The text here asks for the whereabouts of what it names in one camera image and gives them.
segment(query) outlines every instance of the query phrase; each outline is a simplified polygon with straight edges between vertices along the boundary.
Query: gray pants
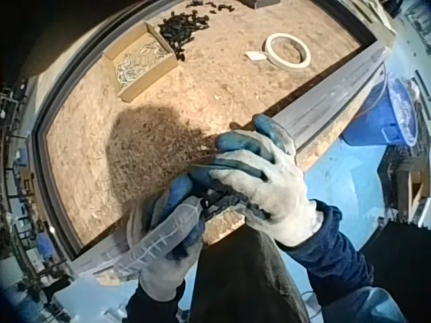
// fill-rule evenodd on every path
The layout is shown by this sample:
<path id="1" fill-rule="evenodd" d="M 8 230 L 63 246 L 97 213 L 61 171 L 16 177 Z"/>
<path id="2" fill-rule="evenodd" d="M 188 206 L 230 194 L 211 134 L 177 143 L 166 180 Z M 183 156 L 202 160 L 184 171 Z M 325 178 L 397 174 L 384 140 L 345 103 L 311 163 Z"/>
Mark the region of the gray pants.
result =
<path id="1" fill-rule="evenodd" d="M 309 322 L 274 241 L 243 225 L 202 251 L 190 322 Z"/>

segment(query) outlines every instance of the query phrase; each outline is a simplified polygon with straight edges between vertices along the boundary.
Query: blue container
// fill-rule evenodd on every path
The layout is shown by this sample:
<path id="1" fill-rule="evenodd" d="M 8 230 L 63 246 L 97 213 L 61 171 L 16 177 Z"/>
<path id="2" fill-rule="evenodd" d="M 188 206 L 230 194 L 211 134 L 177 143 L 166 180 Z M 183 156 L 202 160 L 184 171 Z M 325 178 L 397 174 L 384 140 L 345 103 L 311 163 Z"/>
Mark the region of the blue container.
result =
<path id="1" fill-rule="evenodd" d="M 388 76 L 385 68 L 382 78 L 344 130 L 343 138 L 351 146 L 414 146 L 418 122 L 409 92 L 399 79 Z"/>

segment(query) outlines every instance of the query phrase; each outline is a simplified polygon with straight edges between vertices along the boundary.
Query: masking tape roll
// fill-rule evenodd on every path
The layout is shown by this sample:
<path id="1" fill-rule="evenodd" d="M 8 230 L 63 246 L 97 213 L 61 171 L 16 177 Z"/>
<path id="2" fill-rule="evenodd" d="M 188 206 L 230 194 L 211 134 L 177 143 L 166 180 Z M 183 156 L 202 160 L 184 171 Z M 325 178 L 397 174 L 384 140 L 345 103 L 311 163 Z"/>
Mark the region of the masking tape roll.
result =
<path id="1" fill-rule="evenodd" d="M 287 40 L 291 45 L 293 45 L 293 47 L 295 47 L 295 49 L 298 50 L 299 53 L 301 54 L 301 57 L 302 57 L 301 63 L 298 63 L 298 64 L 289 63 L 284 59 L 282 59 L 280 56 L 278 56 L 272 48 L 272 42 L 276 38 L 285 38 L 284 40 Z M 265 52 L 266 52 L 267 58 L 269 59 L 269 61 L 271 61 L 271 63 L 273 63 L 278 68 L 284 69 L 286 71 L 296 71 L 299 69 L 304 69 L 308 67 L 311 62 L 311 53 L 307 45 L 305 45 L 305 43 L 301 41 L 301 39 L 281 32 L 272 34 L 270 35 L 270 37 L 268 37 L 265 43 Z"/>

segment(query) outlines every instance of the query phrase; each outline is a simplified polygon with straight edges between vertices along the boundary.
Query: cardboard box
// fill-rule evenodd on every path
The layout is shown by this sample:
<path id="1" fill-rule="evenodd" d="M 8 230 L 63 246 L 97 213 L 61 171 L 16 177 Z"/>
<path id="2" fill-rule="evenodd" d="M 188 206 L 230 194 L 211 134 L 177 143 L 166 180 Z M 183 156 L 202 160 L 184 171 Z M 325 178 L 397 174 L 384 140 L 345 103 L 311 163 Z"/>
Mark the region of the cardboard box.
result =
<path id="1" fill-rule="evenodd" d="M 117 78 L 117 67 L 124 63 L 125 57 L 130 52 L 137 51 L 143 48 L 146 44 L 153 42 L 154 39 L 158 44 L 168 52 L 168 54 L 155 65 L 152 65 L 147 71 L 143 72 L 132 83 L 123 86 Z M 163 75 L 167 74 L 171 69 L 178 66 L 174 51 L 168 43 L 159 35 L 154 28 L 146 22 L 140 22 L 134 25 L 131 29 L 118 37 L 104 52 L 102 60 L 108 71 L 111 84 L 114 85 L 117 96 L 123 101 L 131 102 L 143 90 L 148 88 L 152 83 L 156 82 Z"/>
<path id="2" fill-rule="evenodd" d="M 277 5 L 281 0 L 240 0 L 243 4 L 251 9 L 267 7 L 269 5 Z"/>

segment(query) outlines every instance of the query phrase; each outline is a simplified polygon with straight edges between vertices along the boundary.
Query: gloved hand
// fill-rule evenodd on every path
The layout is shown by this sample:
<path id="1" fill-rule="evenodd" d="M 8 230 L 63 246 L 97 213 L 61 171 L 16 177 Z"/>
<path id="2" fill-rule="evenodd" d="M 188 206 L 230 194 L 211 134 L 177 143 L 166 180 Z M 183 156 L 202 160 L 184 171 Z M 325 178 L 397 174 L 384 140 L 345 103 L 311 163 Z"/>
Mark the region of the gloved hand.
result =
<path id="1" fill-rule="evenodd" d="M 246 224 L 289 247 L 316 233 L 323 214 L 307 199 L 304 174 L 286 130 L 264 115 L 253 118 L 256 131 L 230 131 L 216 145 L 221 152 L 192 177 L 208 188 L 228 186 L 242 196 L 236 211 Z"/>
<path id="2" fill-rule="evenodd" d="M 127 242 L 132 248 L 165 221 L 178 208 L 195 208 L 198 199 L 191 196 L 193 185 L 190 178 L 183 174 L 170 183 L 162 194 L 155 194 L 146 199 L 135 201 L 127 222 Z M 199 217 L 193 229 L 177 246 L 169 246 L 172 251 L 165 257 L 153 261 L 139 272 L 139 284 L 156 301 L 170 301 L 176 295 L 176 288 L 181 285 L 187 272 L 197 262 L 202 249 L 202 235 L 205 222 Z"/>

